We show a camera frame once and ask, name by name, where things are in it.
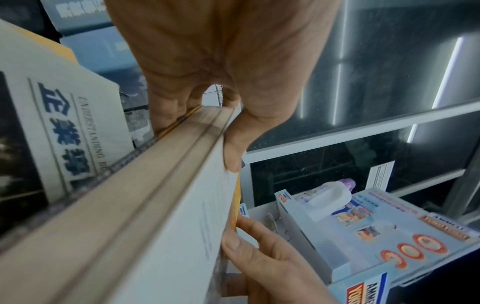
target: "bottle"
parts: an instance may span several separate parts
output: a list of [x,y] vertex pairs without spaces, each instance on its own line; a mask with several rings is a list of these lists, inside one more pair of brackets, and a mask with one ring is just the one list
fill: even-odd
[[317,188],[301,193],[295,197],[313,221],[318,222],[352,199],[351,191],[355,181],[351,178],[327,182]]

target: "skin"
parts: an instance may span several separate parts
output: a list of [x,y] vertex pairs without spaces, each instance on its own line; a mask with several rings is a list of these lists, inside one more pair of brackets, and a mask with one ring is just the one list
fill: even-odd
[[308,262],[283,238],[243,216],[237,226],[258,241],[259,249],[232,231],[223,234],[221,247],[242,272],[227,276],[223,296],[247,295],[249,304],[338,304]]
[[242,112],[224,139],[225,166],[294,112],[324,48],[340,0],[105,0],[148,86],[158,133],[223,85]]

